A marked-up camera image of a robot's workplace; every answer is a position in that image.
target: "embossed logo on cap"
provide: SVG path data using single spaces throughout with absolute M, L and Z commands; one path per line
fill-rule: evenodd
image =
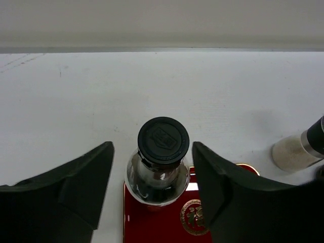
M 152 133 L 151 138 L 153 139 L 157 147 L 168 150 L 171 150 L 177 144 L 177 141 L 161 128 L 157 128 Z

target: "gold-rimmed object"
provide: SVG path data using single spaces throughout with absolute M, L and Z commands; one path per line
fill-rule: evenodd
M 243 164 L 243 163 L 239 163 L 239 164 L 236 164 L 237 166 L 242 166 L 243 168 L 244 167 L 249 167 L 255 174 L 257 174 L 258 176 L 260 175 L 260 173 L 251 165 L 248 165 L 248 164 Z
M 183 228 L 191 235 L 201 236 L 209 231 L 204 226 L 204 216 L 199 199 L 192 199 L 182 207 L 180 220 Z

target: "dark liquid in bottle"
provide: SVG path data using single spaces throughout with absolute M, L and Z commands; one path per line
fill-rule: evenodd
M 145 183 L 145 181 L 138 175 L 134 175 L 135 190 L 139 191 L 140 197 L 144 201 L 153 203 L 163 203 L 175 197 L 177 189 L 175 183 L 179 176 L 177 176 L 171 185 L 164 189 L 157 189 Z

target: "gold emblem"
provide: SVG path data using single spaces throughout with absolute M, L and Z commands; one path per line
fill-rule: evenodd
M 188 201 L 181 209 L 180 220 L 183 228 L 192 235 L 200 236 L 208 232 L 205 228 L 203 210 L 198 199 Z

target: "glass bottle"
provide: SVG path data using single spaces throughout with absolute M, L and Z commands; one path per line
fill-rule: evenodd
M 272 159 L 282 170 L 296 172 L 324 158 L 324 116 L 302 134 L 277 142 Z
M 189 183 L 188 148 L 189 135 L 178 121 L 157 117 L 145 123 L 126 169 L 126 187 L 132 196 L 150 206 L 174 202 Z

